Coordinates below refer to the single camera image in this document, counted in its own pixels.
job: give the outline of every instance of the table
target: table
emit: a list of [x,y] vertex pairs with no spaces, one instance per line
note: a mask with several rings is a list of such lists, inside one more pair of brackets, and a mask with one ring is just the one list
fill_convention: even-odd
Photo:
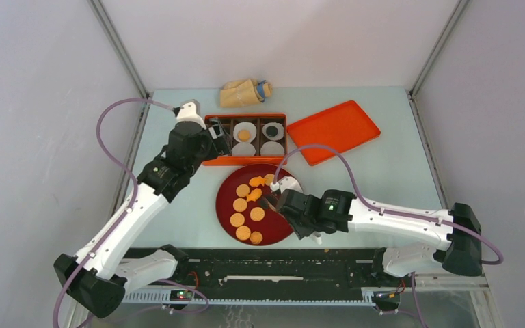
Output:
[[[153,99],[178,106],[189,99],[201,104],[201,115],[213,113],[285,113],[287,123],[305,118],[347,100],[355,100],[381,130],[381,135],[344,153],[365,197],[412,208],[440,208],[431,170],[407,94],[402,87],[298,87],[275,88],[264,104],[238,109],[218,106],[218,89],[157,90]],[[138,174],[155,157],[176,120],[172,113],[151,106],[133,167]],[[288,140],[288,149],[295,144]],[[335,157],[315,167],[300,154],[285,167],[307,193],[321,196],[326,189],[352,191],[349,176]],[[224,232],[215,213],[215,198],[222,181],[238,167],[202,166],[164,211],[139,235],[133,247],[254,248],[239,243]],[[409,239],[372,232],[323,235],[323,244],[309,238],[299,241],[293,233],[265,248],[348,248],[402,246]]]

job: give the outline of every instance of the small white plate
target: small white plate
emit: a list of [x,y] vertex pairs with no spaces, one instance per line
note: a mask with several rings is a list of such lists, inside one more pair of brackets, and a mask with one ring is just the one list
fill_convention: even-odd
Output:
[[[250,133],[250,138],[248,140],[240,140],[239,139],[239,132],[242,130],[248,131]],[[234,137],[234,140],[238,142],[252,142],[254,138],[256,137],[256,126],[252,124],[251,122],[240,122],[237,125],[234,126],[234,131],[232,132],[232,136]]]
[[[269,135],[268,131],[267,131],[268,128],[276,128],[277,129],[276,135],[274,135],[274,136],[273,135]],[[270,141],[281,140],[284,137],[284,127],[283,127],[282,124],[275,123],[275,122],[266,123],[262,127],[262,133],[265,135],[265,137],[269,138]]]
[[255,154],[256,149],[254,149],[252,144],[247,142],[239,142],[234,147],[232,147],[233,156],[254,156]]
[[260,147],[261,156],[282,156],[284,155],[284,147],[280,143],[269,141],[265,142]]

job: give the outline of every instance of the wall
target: wall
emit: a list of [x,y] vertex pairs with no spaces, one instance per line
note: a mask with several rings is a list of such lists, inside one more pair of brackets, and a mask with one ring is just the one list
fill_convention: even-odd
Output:
[[486,268],[504,324],[525,327],[525,1],[473,1],[418,106],[450,202],[504,252]]
[[105,1],[146,87],[410,88],[457,0]]
[[[106,222],[120,177],[97,117],[136,95],[87,1],[0,1],[0,327],[51,326],[53,261]],[[105,122],[118,158],[138,116]]]

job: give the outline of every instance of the red plate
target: red plate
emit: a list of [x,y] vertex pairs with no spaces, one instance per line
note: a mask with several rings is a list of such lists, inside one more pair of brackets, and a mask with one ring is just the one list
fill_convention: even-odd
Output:
[[[241,241],[236,236],[237,229],[230,224],[230,216],[235,214],[232,203],[239,197],[237,196],[237,187],[239,185],[248,185],[251,178],[255,176],[266,176],[269,173],[274,174],[277,167],[271,164],[253,164],[242,167],[229,175],[218,189],[216,196],[216,215],[220,225],[232,238],[245,243],[253,245],[250,240]],[[284,176],[292,176],[290,173],[281,169],[278,180]],[[271,188],[268,186],[257,187],[262,189],[262,196],[269,195]],[[262,242],[257,246],[270,245],[278,243],[279,241],[288,237],[293,233],[293,229],[288,222],[279,214],[272,210],[265,210],[265,218],[259,222],[250,219],[250,210],[259,206],[258,200],[256,202],[248,202],[248,206],[242,214],[245,216],[244,225],[250,228],[251,232],[258,231],[262,234]]]

